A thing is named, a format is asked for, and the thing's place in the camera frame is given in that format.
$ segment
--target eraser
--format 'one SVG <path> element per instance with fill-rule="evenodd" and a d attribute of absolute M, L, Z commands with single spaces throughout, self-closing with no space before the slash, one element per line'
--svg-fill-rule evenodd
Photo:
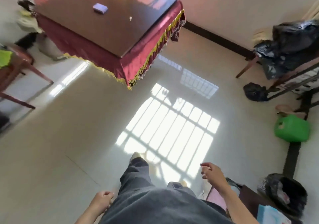
<path fill-rule="evenodd" d="M 107 8 L 107 6 L 104 6 L 100 3 L 97 3 L 93 6 L 93 10 L 97 13 L 104 14 L 108 10 L 108 8 Z"/>

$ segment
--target red tablecloth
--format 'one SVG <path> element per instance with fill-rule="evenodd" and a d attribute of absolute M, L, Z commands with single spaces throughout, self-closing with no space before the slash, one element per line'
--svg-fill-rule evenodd
<path fill-rule="evenodd" d="M 129 89 L 149 68 L 168 39 L 178 40 L 179 30 L 186 22 L 183 4 L 177 1 L 123 58 L 118 58 L 41 14 L 37 20 L 62 52 L 93 62 L 118 81 L 125 82 Z"/>

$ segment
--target gold fringe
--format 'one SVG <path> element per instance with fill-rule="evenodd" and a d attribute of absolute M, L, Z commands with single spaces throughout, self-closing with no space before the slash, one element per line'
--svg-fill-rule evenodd
<path fill-rule="evenodd" d="M 134 76 L 134 78 L 132 80 L 129 80 L 129 86 L 127 86 L 127 89 L 131 90 L 132 86 L 134 86 L 136 84 L 136 81 L 138 80 L 139 75 L 141 75 L 147 68 L 147 66 L 150 63 L 150 58 L 153 56 L 153 54 L 155 52 L 158 51 L 159 46 L 161 45 L 161 43 L 163 41 L 168 41 L 169 36 L 171 35 L 171 30 L 179 23 L 179 20 L 182 16 L 182 14 L 185 13 L 185 10 L 182 9 L 180 11 L 180 13 L 177 15 L 177 17 L 173 20 L 173 22 L 167 27 L 167 29 L 165 30 L 165 32 L 162 34 L 162 36 L 160 37 L 160 39 L 158 40 L 157 44 L 154 46 L 154 48 L 152 49 L 152 51 L 149 53 L 149 55 L 146 58 L 145 63 L 142 65 L 142 67 L 138 70 L 138 72 L 136 73 L 136 75 Z M 90 62 L 91 64 L 93 64 L 96 68 L 104 71 L 105 73 L 107 73 L 109 76 L 114 77 L 118 82 L 121 82 L 122 84 L 126 84 L 126 81 L 124 78 L 117 78 L 113 72 L 110 72 L 102 67 L 96 66 L 93 62 L 88 61 L 83 59 L 82 57 L 77 57 L 75 55 L 69 55 L 68 53 L 64 54 L 66 57 L 71 57 L 71 58 L 78 58 L 87 62 Z"/>

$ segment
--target hand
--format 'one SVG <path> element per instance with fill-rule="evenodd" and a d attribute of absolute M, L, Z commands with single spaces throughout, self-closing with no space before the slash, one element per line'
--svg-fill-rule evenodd
<path fill-rule="evenodd" d="M 112 192 L 100 191 L 94 196 L 87 210 L 97 218 L 108 209 L 113 197 L 114 194 Z"/>
<path fill-rule="evenodd" d="M 228 190 L 231 190 L 220 167 L 212 163 L 201 163 L 201 167 L 203 175 L 202 178 L 207 179 L 221 196 L 223 196 L 223 194 L 225 194 Z"/>

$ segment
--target green plastic container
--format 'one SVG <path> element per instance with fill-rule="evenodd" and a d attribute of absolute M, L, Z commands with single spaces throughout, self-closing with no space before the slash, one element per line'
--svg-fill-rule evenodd
<path fill-rule="evenodd" d="M 309 139 L 309 122 L 289 115 L 279 118 L 275 125 L 275 135 L 287 142 L 306 142 Z"/>

